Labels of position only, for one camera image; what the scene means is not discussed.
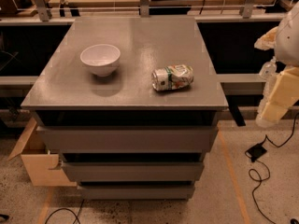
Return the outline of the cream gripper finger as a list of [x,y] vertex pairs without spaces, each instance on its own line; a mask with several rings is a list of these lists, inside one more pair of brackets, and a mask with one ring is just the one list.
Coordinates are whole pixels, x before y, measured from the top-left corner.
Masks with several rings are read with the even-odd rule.
[[269,50],[275,46],[277,27],[272,28],[267,33],[262,35],[257,41],[254,43],[254,48],[261,50]]

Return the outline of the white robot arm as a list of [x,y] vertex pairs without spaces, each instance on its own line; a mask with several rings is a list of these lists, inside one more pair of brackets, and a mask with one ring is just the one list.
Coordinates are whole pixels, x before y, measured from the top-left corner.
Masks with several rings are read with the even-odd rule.
[[278,74],[271,73],[264,86],[256,123],[267,128],[277,124],[299,100],[299,2],[277,27],[258,38],[254,47],[274,50],[269,65],[275,62],[286,65]]

